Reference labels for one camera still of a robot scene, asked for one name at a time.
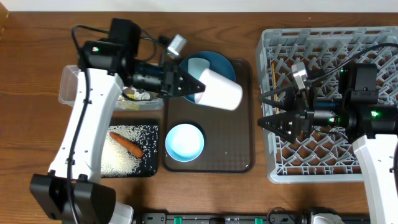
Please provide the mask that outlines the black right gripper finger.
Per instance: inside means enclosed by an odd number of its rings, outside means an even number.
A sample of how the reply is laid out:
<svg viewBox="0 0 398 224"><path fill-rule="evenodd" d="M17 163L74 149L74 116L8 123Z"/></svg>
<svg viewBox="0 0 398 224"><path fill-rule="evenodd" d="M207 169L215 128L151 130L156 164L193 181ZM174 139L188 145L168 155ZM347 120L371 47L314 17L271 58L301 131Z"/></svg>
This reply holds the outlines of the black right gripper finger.
<svg viewBox="0 0 398 224"><path fill-rule="evenodd" d="M295 88L292 85L287 85L267 91L259 96L259 101L280 110L293 110L295 106Z"/></svg>
<svg viewBox="0 0 398 224"><path fill-rule="evenodd" d="M294 143L302 131L302 120L297 111L288 111L259 118L257 125L290 143Z"/></svg>

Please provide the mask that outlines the light blue cup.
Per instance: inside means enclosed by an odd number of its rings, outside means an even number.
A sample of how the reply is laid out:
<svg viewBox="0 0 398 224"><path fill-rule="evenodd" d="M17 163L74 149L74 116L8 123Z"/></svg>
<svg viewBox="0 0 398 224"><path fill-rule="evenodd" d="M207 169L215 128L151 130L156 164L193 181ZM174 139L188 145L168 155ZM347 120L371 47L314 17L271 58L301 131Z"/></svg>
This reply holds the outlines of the light blue cup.
<svg viewBox="0 0 398 224"><path fill-rule="evenodd" d="M188 73L196 78L200 79L203 71L210 67L210 62L203 58L190 58L188 60Z"/></svg>

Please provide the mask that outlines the wooden chopstick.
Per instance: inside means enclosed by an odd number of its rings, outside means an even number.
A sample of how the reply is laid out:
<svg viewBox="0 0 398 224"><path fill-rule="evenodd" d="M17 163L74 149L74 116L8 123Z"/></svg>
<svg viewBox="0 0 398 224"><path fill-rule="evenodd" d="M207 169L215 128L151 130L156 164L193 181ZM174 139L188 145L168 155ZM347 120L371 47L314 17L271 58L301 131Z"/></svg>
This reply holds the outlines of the wooden chopstick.
<svg viewBox="0 0 398 224"><path fill-rule="evenodd" d="M273 85L273 90L276 90L277 85L276 85L276 80L275 80L275 65L271 63L272 67L272 85Z"/></svg>
<svg viewBox="0 0 398 224"><path fill-rule="evenodd" d="M275 94L274 100L275 100L276 102L278 102L278 96L277 96L277 94ZM277 106L276 106L276 114L279 114L279 108L278 108Z"/></svg>

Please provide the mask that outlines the pink cup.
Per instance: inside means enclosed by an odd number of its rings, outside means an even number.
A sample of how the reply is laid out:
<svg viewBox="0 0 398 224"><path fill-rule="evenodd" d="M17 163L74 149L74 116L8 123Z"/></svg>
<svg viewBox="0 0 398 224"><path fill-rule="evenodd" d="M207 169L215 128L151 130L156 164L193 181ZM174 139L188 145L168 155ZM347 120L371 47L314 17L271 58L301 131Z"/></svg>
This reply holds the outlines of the pink cup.
<svg viewBox="0 0 398 224"><path fill-rule="evenodd" d="M243 88L239 84L209 68L204 69L199 81L205 85L205 91L194 94L196 104L228 111L240 105Z"/></svg>

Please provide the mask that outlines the green snack wrapper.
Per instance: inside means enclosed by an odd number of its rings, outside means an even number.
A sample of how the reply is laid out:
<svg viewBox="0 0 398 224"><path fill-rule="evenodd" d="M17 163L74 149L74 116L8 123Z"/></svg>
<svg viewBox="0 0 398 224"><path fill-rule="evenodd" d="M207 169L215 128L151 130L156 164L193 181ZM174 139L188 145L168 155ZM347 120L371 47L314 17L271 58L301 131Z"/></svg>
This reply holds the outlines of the green snack wrapper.
<svg viewBox="0 0 398 224"><path fill-rule="evenodd" d="M121 95L119 95L115 107L121 110L137 111L140 109L140 105L138 104L138 102L138 100L134 99L133 95L127 95L125 93L122 93Z"/></svg>

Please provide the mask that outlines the orange carrot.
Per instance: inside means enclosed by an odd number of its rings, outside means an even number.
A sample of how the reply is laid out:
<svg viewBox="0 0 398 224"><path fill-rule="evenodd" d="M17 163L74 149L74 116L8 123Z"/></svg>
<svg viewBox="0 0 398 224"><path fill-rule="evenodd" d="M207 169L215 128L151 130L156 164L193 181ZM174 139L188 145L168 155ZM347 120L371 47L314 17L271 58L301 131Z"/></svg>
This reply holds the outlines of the orange carrot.
<svg viewBox="0 0 398 224"><path fill-rule="evenodd" d="M133 156L137 158L142 158L144 156L143 150L139 148L137 145L135 145L133 142L125 138L124 136L115 132L110 132L109 135L113 140L115 140L118 144L124 147Z"/></svg>

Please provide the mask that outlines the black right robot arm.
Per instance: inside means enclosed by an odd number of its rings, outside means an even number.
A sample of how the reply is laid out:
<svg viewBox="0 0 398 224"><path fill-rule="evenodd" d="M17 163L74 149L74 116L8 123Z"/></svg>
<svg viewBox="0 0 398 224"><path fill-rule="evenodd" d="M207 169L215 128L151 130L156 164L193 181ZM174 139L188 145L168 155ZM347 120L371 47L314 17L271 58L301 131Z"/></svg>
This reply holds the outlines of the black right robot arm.
<svg viewBox="0 0 398 224"><path fill-rule="evenodd" d="M293 84L259 97L281 113L257 124L289 142L309 137L316 126L343 128L361 168L370 222L397 223L397 107L378 103L375 64L345 62L335 71L341 99L318 101L318 84L329 75L293 65Z"/></svg>

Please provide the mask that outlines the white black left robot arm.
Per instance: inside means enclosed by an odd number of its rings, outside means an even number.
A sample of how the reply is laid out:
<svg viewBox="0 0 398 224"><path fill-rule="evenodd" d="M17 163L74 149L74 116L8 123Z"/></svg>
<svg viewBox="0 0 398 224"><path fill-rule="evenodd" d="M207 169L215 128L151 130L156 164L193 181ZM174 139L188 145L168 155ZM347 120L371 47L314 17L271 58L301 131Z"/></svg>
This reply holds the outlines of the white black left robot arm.
<svg viewBox="0 0 398 224"><path fill-rule="evenodd" d="M73 223L131 223L134 210L101 185L101 157L114 106L124 86L162 98L203 92L204 84L167 62L136 59L136 43L88 41L79 50L78 89L67 131L45 175L35 174L30 192L45 214Z"/></svg>

